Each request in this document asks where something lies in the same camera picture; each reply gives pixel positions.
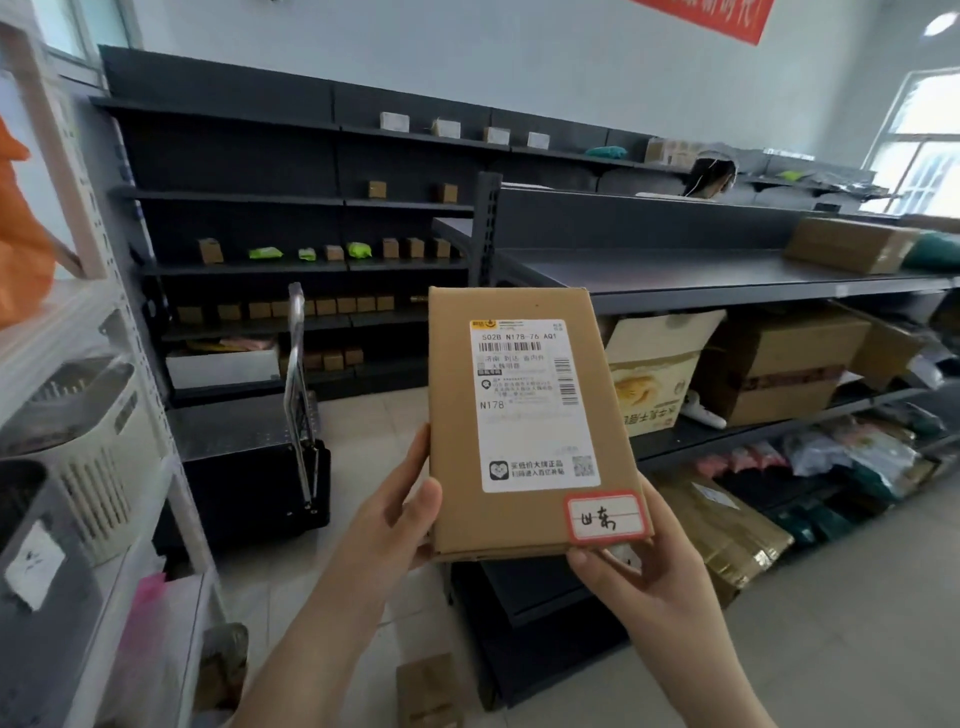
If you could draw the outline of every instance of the ceiling light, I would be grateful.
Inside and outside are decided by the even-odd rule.
[[[960,12],[945,12],[943,15],[933,19],[926,30],[924,35],[927,37],[938,36],[943,31],[952,27],[952,25],[957,21],[957,18],[960,18]]]

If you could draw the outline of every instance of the person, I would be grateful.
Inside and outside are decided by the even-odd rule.
[[[357,511],[323,575],[244,696],[233,728],[336,725],[357,661],[387,597],[426,563],[423,543],[440,513],[441,484],[424,480],[424,425],[406,457]],[[574,573],[623,622],[689,728],[776,728],[737,659],[703,559],[666,501],[640,478],[656,536],[634,550],[642,572],[609,553],[575,549]]]

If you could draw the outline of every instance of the white wall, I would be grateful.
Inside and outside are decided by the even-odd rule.
[[[820,158],[859,167],[911,71],[960,67],[960,27],[924,37],[933,18],[958,9],[956,0],[899,0],[880,11],[828,124]]]
[[[755,48],[630,0],[133,1],[147,50],[802,152],[878,2],[776,0]]]

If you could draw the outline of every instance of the white label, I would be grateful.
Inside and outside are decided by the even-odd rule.
[[[574,541],[630,539],[647,532],[633,495],[572,497],[566,509]]]
[[[600,485],[566,324],[473,321],[470,344],[484,492]]]
[[[13,593],[36,611],[43,606],[64,558],[63,549],[37,521],[4,571],[4,578]]]
[[[728,496],[726,493],[715,491],[712,488],[708,488],[706,485],[701,485],[700,483],[691,483],[691,485],[700,491],[700,495],[707,500],[712,500],[714,503],[720,503],[720,505],[725,505],[728,508],[740,510],[740,506],[730,500],[730,496]]]

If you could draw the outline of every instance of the red-bordered label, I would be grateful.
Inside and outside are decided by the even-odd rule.
[[[572,544],[638,541],[650,533],[646,508],[635,491],[572,494],[566,497],[564,509]]]

